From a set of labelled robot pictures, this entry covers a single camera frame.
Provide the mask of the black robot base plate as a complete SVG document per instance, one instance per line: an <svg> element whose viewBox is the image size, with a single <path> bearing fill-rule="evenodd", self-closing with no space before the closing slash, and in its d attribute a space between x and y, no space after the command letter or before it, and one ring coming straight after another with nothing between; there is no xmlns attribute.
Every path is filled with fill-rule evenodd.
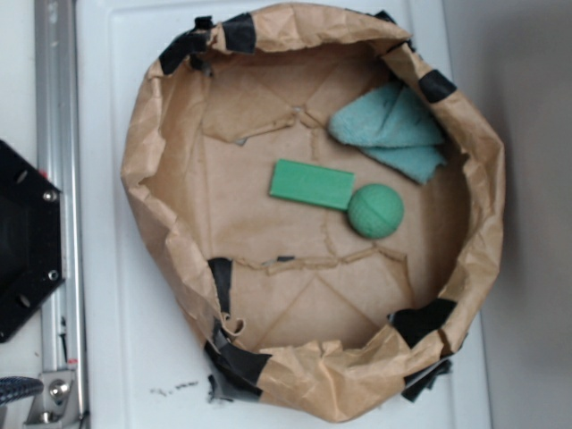
<svg viewBox="0 0 572 429"><path fill-rule="evenodd" d="M1 143L1 342L63 282L61 191Z"/></svg>

